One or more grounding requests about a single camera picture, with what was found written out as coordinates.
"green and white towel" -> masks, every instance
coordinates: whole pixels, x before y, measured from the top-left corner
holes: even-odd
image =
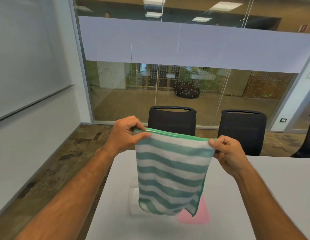
[[[157,215],[186,209],[195,216],[215,151],[209,139],[150,128],[147,132],[152,136],[135,146],[139,206]]]

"hand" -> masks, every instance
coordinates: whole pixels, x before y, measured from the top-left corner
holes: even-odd
[[[113,157],[116,157],[118,153],[126,151],[130,147],[136,145],[140,140],[152,135],[149,132],[141,132],[132,135],[131,132],[134,130],[134,127],[142,131],[146,130],[145,126],[135,116],[117,120],[102,149]]]
[[[234,178],[242,171],[252,168],[241,144],[230,137],[220,136],[217,141],[209,139],[209,145],[216,149],[214,157],[217,158],[226,173]]]

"conference table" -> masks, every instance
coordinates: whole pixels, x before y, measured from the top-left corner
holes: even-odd
[[[310,159],[248,156],[265,183],[298,228],[310,239]],[[177,216],[134,216],[129,190],[137,177],[135,151],[114,160],[86,240],[255,239],[235,180],[213,158],[205,179],[210,222],[190,225]]]

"patterned carpet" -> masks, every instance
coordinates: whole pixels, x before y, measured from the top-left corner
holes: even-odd
[[[111,125],[81,125],[0,216],[0,239],[13,239],[105,144],[111,129]],[[217,133],[217,130],[196,130],[196,136],[204,138],[217,137]],[[305,134],[267,132],[261,156],[289,157],[300,148],[304,139]],[[107,176],[108,173],[77,240],[86,238]]]

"office chair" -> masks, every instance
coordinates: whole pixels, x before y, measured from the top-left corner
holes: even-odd
[[[310,158],[310,125],[303,145],[296,153],[294,153],[290,157]]]
[[[223,110],[218,136],[236,139],[248,156],[259,156],[264,142],[267,117],[249,110]]]
[[[182,109],[187,112],[161,109]],[[196,110],[187,107],[153,106],[149,109],[148,128],[195,136]]]

